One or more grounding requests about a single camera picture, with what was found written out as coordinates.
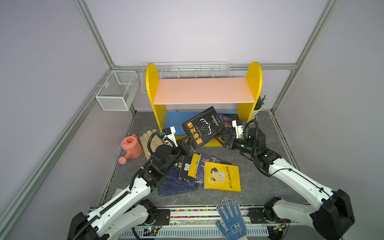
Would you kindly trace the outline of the black book yellow title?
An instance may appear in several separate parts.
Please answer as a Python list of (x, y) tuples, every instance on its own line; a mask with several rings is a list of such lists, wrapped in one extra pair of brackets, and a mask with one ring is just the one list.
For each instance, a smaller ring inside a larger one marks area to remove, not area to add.
[(214, 107), (210, 107), (181, 124), (187, 137), (191, 137), (194, 151), (211, 142), (216, 136), (226, 132), (227, 128), (222, 122)]

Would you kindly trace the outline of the purple portrait cover book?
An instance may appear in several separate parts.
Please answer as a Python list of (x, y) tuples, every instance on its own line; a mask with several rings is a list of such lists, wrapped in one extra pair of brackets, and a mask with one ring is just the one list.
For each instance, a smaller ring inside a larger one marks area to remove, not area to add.
[(238, 115), (226, 113), (218, 113), (218, 115), (227, 129), (224, 134), (236, 135), (236, 128), (233, 127), (233, 121), (236, 122), (240, 120)]

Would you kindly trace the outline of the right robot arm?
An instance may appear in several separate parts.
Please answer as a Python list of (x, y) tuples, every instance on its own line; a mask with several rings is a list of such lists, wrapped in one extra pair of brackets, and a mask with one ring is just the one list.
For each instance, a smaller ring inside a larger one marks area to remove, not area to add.
[(266, 177), (276, 177), (300, 194), (307, 204), (300, 205), (273, 197), (264, 205), (259, 218), (268, 222), (291, 220), (314, 228), (326, 240), (341, 240), (355, 223), (350, 196), (343, 190), (334, 191), (301, 173), (281, 155), (269, 149), (265, 134), (250, 128), (246, 135), (218, 137), (224, 148), (237, 150), (252, 161)]

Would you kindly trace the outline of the purple book orange calligraphy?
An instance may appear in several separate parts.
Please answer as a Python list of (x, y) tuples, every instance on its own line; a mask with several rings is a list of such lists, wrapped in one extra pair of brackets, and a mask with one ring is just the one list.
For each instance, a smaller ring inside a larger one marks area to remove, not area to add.
[(206, 162), (218, 163), (218, 164), (227, 164), (227, 165), (231, 164), (228, 161), (219, 160), (219, 159), (217, 159), (215, 157), (208, 156), (208, 155), (205, 155), (205, 154), (200, 154), (200, 158), (199, 158), (199, 161), (198, 161), (198, 164), (197, 164), (196, 175), (195, 175), (195, 178), (197, 180), (203, 180), (204, 179), (205, 164), (206, 164)]

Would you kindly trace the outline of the yellow cartoon boy book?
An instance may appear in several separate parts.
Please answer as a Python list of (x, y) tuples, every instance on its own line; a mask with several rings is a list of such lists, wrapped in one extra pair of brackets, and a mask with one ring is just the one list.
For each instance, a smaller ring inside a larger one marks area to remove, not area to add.
[(209, 190), (241, 192), (239, 167), (206, 162), (204, 188)]

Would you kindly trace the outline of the yellow blue-figure cartoon book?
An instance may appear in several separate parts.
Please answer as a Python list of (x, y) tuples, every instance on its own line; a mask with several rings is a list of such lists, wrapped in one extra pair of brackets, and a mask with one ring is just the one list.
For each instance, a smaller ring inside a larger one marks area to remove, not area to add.
[(189, 173), (188, 173), (189, 177), (191, 177), (191, 178), (195, 178), (196, 177), (199, 161), (200, 161), (200, 155), (199, 154), (194, 154), (192, 156), (190, 170), (189, 170)]

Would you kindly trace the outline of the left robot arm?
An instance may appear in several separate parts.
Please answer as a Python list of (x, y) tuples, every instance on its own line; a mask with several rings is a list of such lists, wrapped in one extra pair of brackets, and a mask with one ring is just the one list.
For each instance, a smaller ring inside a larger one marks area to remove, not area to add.
[(183, 156), (191, 152), (191, 139), (160, 145), (134, 173), (130, 185), (101, 207), (73, 217), (69, 240), (115, 240), (127, 230), (154, 221), (157, 208), (146, 198), (166, 179)]

